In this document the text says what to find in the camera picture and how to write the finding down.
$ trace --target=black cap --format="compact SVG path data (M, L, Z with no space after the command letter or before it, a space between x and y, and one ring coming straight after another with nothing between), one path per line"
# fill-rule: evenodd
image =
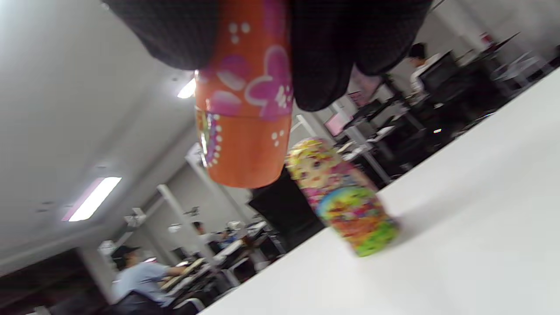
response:
M139 249L140 247L130 247L126 245L121 245L117 249L115 249L115 251L111 254L111 258L113 260L124 258L124 255L135 252Z
M408 57L426 59L426 44L416 43L412 45L408 52Z

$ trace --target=person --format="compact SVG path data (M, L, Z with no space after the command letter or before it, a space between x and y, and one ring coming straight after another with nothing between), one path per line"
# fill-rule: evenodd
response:
M206 233L206 229L204 228L204 223L200 221L193 222L193 226L197 230L198 235L200 235L200 238L205 244L208 244L210 242L220 242L220 238L218 235L214 233Z
M113 282L113 295L116 300L126 297L131 291L145 295L162 308L170 308L173 302L161 290L158 282L168 276L179 276L185 267L169 267L155 262L141 262L138 256L140 247L122 245L117 248L111 257L119 273Z
M424 84L422 84L419 76L441 58L440 54L435 54L429 59L426 59L426 56L425 43L412 45L410 51L408 52L408 60L415 68L414 72L410 76L410 87L412 88L412 94L415 96L425 94Z

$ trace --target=computer monitor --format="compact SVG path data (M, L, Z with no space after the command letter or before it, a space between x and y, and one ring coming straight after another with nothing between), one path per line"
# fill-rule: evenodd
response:
M448 52L422 72L419 77L424 84L424 89L428 93L433 94L443 83L459 73L460 70L461 68L455 62L453 53Z
M184 250L179 247L179 248L175 248L171 251L175 256L177 256L177 258L180 261L185 261L187 260L189 257L187 256L187 254L184 252Z
M344 126L350 122L350 119L343 113L334 114L325 122L326 129L333 137L337 137L344 130Z

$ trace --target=ceiling light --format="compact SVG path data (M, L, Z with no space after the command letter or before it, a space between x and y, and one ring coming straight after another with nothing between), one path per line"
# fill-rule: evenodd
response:
M97 178L68 211L63 220L74 222L91 218L95 210L99 208L120 180L121 177Z
M197 82L194 79L192 79L189 81L189 83L187 83L184 86L184 88L181 89L179 94L177 94L177 97L181 99L187 99L189 97L192 97L194 95L194 90L196 89L197 89Z

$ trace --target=orange matryoshka doll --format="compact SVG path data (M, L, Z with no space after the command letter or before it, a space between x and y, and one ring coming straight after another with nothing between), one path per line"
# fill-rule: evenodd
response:
M376 196L377 188L320 138L295 144L286 167L309 204L344 238L356 254L382 250L398 235L396 222Z
M282 171L293 106L285 0L221 0L214 56L196 75L210 177L257 188Z

